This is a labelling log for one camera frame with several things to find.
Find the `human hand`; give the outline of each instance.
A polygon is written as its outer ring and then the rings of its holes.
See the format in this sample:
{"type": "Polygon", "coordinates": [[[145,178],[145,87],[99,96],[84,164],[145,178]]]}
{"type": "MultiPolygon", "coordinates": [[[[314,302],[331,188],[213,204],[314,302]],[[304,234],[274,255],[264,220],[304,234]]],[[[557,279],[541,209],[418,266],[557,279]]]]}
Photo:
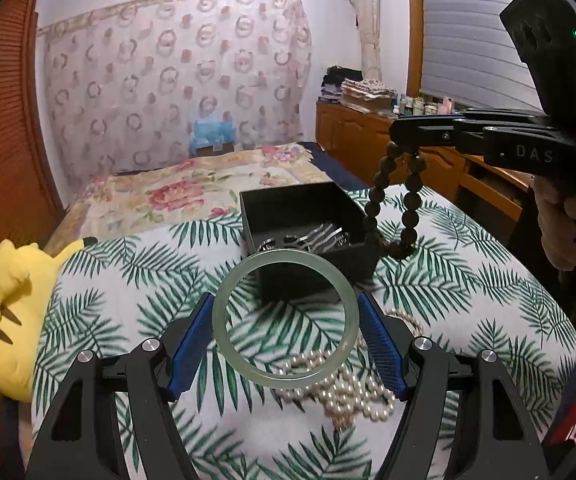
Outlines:
{"type": "Polygon", "coordinates": [[[556,186],[541,176],[534,178],[532,187],[543,250],[557,269],[573,270],[576,267],[576,194],[562,200],[556,186]]]}

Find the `pearl necklace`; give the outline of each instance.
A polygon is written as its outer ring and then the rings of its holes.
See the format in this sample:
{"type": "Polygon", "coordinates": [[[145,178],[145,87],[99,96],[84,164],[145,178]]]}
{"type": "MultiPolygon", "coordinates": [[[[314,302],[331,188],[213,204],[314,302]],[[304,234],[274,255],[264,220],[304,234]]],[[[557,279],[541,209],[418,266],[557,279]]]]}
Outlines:
{"type": "MultiPolygon", "coordinates": [[[[386,310],[387,316],[394,316],[410,323],[415,337],[423,335],[423,326],[414,317],[396,309],[386,310]]],[[[367,349],[363,336],[359,335],[357,346],[367,349]]],[[[296,368],[307,371],[322,365],[332,355],[331,350],[311,350],[299,355],[293,355],[283,366],[279,368],[279,375],[286,375],[296,368]]],[[[325,416],[332,419],[335,429],[344,431],[354,425],[354,415],[362,413],[365,418],[372,422],[388,420],[395,410],[395,394],[388,390],[381,380],[368,374],[360,381],[357,376],[348,370],[345,364],[330,376],[318,383],[305,388],[294,390],[275,390],[276,394],[285,402],[293,400],[311,399],[324,405],[325,416]],[[375,407],[373,402],[381,402],[381,407],[375,407]]]]}

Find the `blue gripper pad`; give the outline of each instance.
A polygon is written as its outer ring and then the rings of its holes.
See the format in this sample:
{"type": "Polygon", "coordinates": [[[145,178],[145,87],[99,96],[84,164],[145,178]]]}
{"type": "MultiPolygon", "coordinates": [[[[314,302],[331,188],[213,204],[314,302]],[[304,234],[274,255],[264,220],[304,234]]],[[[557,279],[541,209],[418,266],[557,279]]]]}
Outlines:
{"type": "Polygon", "coordinates": [[[409,387],[404,381],[404,358],[383,323],[382,317],[385,314],[370,293],[359,294],[357,303],[361,334],[366,340],[383,385],[391,390],[397,399],[407,397],[409,387]]]}
{"type": "Polygon", "coordinates": [[[190,389],[206,347],[212,340],[212,305],[214,296],[205,294],[203,302],[194,307],[191,323],[172,359],[172,377],[167,390],[175,398],[190,389]]]}

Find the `louvered wooden door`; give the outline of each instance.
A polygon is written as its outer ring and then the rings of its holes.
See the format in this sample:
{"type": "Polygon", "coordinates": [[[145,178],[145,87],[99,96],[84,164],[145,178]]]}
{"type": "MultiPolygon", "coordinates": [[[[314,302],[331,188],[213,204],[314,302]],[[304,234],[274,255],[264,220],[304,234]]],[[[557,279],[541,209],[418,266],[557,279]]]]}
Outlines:
{"type": "Polygon", "coordinates": [[[63,209],[39,130],[35,0],[0,4],[0,242],[46,243],[63,209]]]}

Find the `gray roller blind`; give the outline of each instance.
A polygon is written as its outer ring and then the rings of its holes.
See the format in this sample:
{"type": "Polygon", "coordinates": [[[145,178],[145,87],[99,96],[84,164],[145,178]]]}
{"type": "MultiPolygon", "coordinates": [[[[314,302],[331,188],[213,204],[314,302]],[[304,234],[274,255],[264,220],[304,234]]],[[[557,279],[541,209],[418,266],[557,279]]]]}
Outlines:
{"type": "Polygon", "coordinates": [[[499,18],[511,1],[423,0],[421,92],[474,107],[541,109],[499,18]]]}

